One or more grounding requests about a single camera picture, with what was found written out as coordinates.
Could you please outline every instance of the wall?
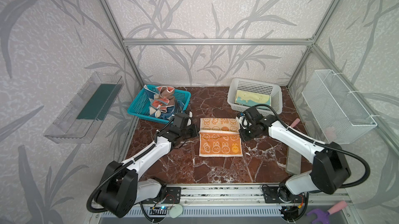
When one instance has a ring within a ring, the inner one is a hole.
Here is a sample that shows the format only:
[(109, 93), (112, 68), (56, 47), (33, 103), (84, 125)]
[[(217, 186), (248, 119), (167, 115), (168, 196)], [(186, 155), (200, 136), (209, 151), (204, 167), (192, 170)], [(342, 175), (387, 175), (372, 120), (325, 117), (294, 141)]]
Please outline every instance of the wall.
[[(399, 0), (343, 0), (318, 41), (319, 47), (335, 62), (381, 117), (398, 134), (399, 94)], [(309, 133), (322, 137), (317, 122), (300, 93), (309, 74), (324, 69), (317, 57), (308, 59), (291, 88), (298, 111)], [(348, 188), (365, 224), (397, 223), (399, 218), (399, 160), (375, 130), (343, 148), (360, 155), (370, 164), (371, 175), (360, 186)], [(354, 181), (364, 169), (349, 159)]]
[[(124, 38), (309, 38), (331, 2), (107, 1)], [(242, 77), (286, 85), (304, 47), (136, 46), (130, 50), (146, 83), (229, 85), (232, 78)]]
[[(0, 223), (82, 223), (137, 83), (97, 0), (1, 0)], [(43, 136), (94, 72), (125, 85), (90, 144)]]

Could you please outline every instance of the purple tool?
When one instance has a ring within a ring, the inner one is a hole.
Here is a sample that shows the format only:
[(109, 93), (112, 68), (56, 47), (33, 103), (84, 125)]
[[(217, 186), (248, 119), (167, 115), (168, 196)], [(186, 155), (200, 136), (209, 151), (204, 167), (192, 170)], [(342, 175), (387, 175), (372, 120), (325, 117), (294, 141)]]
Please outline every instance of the purple tool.
[(346, 203), (346, 201), (340, 201), (339, 203), (332, 206), (332, 208), (327, 210), (327, 212), (325, 212), (319, 208), (316, 208), (316, 209), (309, 211), (306, 215), (308, 216), (310, 214), (316, 214), (316, 219), (314, 221), (312, 221), (312, 224), (316, 224), (316, 222), (321, 222), (323, 224), (330, 224), (330, 220), (328, 220), (328, 217), (330, 215), (332, 215), (333, 213), (336, 213), (336, 212), (341, 211), (342, 209), (346, 208), (347, 205), (348, 204)]

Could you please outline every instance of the blue plastic basket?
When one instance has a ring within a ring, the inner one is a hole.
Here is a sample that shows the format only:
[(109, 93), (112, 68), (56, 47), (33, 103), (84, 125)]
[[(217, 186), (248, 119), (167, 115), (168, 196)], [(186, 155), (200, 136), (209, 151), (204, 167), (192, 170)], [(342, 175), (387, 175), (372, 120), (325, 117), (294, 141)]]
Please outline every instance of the blue plastic basket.
[[(153, 86), (153, 85), (147, 85), (148, 89), (151, 91), (158, 93), (157, 87), (158, 86)], [(144, 91), (145, 89), (141, 89), (141, 91), (138, 93), (130, 107), (127, 109), (127, 113), (130, 115), (137, 116), (141, 119), (152, 121), (152, 122), (157, 122), (157, 123), (163, 123), (167, 124), (169, 121), (161, 118), (154, 118), (150, 117), (150, 100), (147, 97), (147, 93)], [(184, 103), (184, 108), (185, 110), (188, 106), (188, 102), (190, 102), (190, 97), (191, 93), (187, 91), (182, 91), (182, 90), (177, 90), (175, 89), (175, 92), (173, 93), (176, 99), (181, 100)]]

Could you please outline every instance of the brown marble surface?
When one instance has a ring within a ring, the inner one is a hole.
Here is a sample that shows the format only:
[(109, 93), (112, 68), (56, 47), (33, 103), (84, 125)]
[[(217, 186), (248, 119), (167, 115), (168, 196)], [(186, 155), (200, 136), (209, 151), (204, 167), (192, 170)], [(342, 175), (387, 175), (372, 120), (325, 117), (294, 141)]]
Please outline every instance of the brown marble surface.
[[(227, 103), (228, 87), (184, 87), (191, 92), (190, 106), (193, 122), (199, 127), (200, 118), (235, 118)], [(298, 118), (297, 110), (285, 87), (282, 87), (283, 109), (280, 117), (287, 124)], [(152, 142), (154, 133), (163, 124), (139, 120), (127, 158)], [(296, 128), (306, 133), (300, 122)], [(243, 157), (199, 157), (199, 137), (188, 140), (159, 159), (140, 180), (157, 177), (167, 183), (243, 183), (280, 182), (285, 172), (287, 146), (271, 137), (242, 142)], [(302, 157), (301, 171), (312, 165)]]

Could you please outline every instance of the red wire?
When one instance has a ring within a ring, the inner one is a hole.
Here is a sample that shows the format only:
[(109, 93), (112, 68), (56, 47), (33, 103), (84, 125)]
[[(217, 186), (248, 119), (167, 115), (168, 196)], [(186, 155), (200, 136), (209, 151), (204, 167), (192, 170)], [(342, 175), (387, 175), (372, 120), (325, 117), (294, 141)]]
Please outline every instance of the red wire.
[(167, 194), (167, 195), (165, 196), (165, 198), (166, 198), (166, 197), (168, 197), (168, 196), (171, 196), (171, 197), (173, 197), (173, 203), (172, 203), (172, 207), (173, 207), (173, 205), (174, 205), (174, 202), (175, 202), (174, 196), (173, 196), (173, 195), (169, 195), (169, 194)]

